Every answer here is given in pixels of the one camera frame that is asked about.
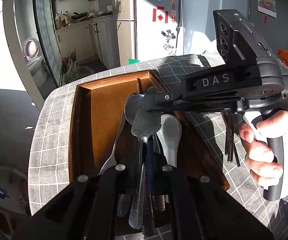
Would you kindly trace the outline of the person's right hand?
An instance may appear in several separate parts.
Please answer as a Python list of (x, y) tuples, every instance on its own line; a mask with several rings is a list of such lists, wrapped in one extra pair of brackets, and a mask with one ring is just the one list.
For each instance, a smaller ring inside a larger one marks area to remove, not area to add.
[[(257, 124), (258, 131), (267, 138), (288, 136), (288, 111), (278, 111), (273, 116)], [(266, 144), (254, 139), (250, 126), (241, 122), (239, 136), (246, 151), (245, 163), (251, 169), (255, 182), (263, 187), (277, 185), (283, 175), (281, 165), (273, 162), (273, 151)]]

